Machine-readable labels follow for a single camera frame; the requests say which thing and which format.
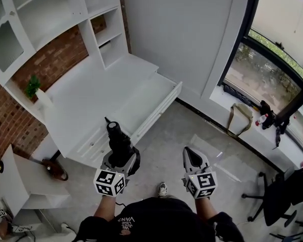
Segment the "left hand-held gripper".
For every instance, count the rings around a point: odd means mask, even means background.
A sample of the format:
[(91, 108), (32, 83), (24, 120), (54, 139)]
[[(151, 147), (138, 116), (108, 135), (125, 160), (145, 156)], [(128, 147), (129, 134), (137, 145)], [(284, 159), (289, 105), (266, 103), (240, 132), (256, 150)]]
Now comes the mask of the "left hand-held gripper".
[(134, 160), (129, 160), (123, 167), (111, 167), (110, 157), (113, 151), (109, 151), (104, 157), (102, 165), (96, 170), (93, 183), (96, 192), (101, 195), (116, 197), (121, 193), (129, 182), (129, 173), (136, 172), (140, 167), (140, 151), (131, 146), (130, 155)]

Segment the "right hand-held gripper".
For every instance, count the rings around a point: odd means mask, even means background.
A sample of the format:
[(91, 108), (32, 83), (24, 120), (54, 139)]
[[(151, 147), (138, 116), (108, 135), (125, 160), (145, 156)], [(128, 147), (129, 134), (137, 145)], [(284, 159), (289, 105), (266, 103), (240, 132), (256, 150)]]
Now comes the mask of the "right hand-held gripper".
[(208, 158), (198, 150), (183, 149), (185, 168), (183, 185), (194, 199), (209, 198), (217, 188), (217, 175), (209, 166)]

